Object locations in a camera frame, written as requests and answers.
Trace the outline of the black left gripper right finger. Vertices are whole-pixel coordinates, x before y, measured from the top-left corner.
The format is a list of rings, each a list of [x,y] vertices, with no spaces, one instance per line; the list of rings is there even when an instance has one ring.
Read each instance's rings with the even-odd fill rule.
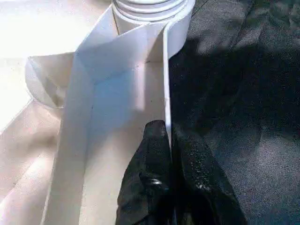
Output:
[[[172,131],[180,224],[245,225],[234,190],[207,143],[192,130]]]

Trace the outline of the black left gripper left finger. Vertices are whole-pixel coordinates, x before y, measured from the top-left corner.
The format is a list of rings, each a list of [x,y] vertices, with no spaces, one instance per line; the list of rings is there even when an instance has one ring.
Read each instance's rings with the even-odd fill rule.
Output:
[[[172,220],[172,165],[163,120],[145,125],[117,199],[118,225],[169,225]]]

